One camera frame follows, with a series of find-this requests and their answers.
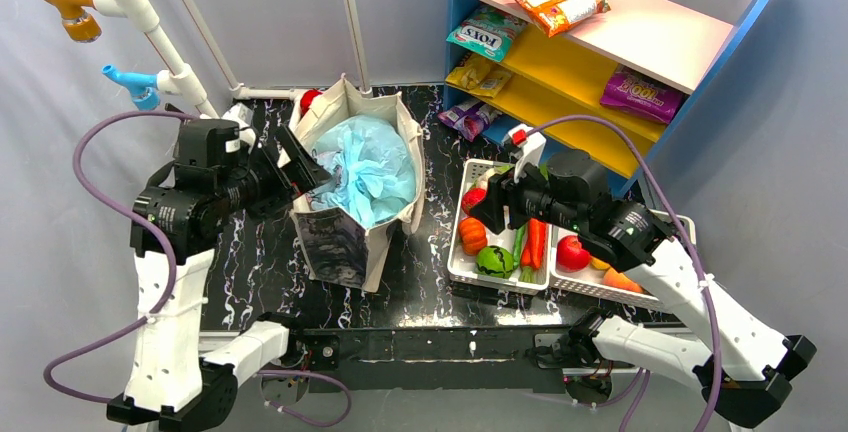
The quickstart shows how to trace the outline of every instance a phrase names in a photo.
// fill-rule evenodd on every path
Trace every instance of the shelf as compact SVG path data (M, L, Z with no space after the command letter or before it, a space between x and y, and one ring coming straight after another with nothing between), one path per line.
M536 27L521 33L500 65L653 143L665 131L663 124L600 105L618 63L573 42L549 39Z
M480 1L530 20L514 0ZM609 12L561 35L687 94L704 78L733 28L668 0L609 3Z
M477 98L531 127L566 115L597 116L522 76L513 76L493 99ZM585 150L593 159L622 177L630 177L636 171L636 159L624 142L615 132L600 124L569 122L545 130L545 135L571 148ZM632 133L627 135L642 155L648 153L652 145L648 140L634 137Z

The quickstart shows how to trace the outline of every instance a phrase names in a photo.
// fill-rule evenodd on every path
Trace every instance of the blue nozzle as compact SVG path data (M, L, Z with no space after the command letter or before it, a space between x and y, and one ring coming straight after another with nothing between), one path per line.
M114 65L103 67L103 75L112 82L125 87L138 110L153 110L159 105L156 92L156 75L120 72Z

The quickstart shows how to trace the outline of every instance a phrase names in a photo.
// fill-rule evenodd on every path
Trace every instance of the black tabletop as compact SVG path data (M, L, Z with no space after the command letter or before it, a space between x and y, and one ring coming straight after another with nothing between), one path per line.
M379 290L371 294L309 280L288 214L256 223L242 212L219 241L207 281L203 330L239 330L265 311L295 314L305 328L568 324L592 306L635 322L673 319L556 289L528 297L452 283L446 257L463 163L469 158L508 158L485 139L468 142L438 121L441 87L375 88L375 95L397 92L403 93L404 103L424 129L426 205L414 235L406 237L398 229L393 237ZM292 110L289 101L254 100L246 105L255 111L253 124L263 141L273 140Z

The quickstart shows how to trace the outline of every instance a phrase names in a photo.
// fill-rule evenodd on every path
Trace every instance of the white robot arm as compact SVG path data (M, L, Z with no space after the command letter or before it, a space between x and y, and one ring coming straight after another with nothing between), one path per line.
M214 247L233 212L246 209L257 219L279 214L303 193L329 180L282 128L277 139L289 160L278 166L275 151L256 142L243 109L222 119L196 120L180 129L174 162L154 174L133 211L167 236L177 261L174 288L156 314L169 280L161 244L134 224L139 318L130 380L107 406L107 417L128 425L159 422L162 431L194 432L224 421L238 388L270 361L289 351L291 324L264 314L221 348L198 356L201 308ZM173 187L160 183L174 170Z
M536 218L574 230L593 256L650 291L699 339L671 337L593 310L550 350L534 353L586 366L601 359L627 362L700 390L705 399L715 385L720 387L716 412L743 427L758 425L780 408L792 390L789 381L807 367L815 346L803 336L786 337L768 327L711 277L699 282L692 259L668 226L642 204L613 200L606 169L585 152L552 156L545 178L536 167L544 138L528 130L510 131L518 163L489 179L485 199L470 215L499 233L507 206L511 228ZM704 287L716 311L721 384L712 379L714 346Z

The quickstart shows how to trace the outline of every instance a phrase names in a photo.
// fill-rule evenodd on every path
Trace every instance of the orange pipe fitting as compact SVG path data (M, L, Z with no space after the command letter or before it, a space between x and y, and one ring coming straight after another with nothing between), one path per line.
M71 39L93 42L100 37L100 26L83 7L94 7L94 0L44 0L59 10L62 26Z

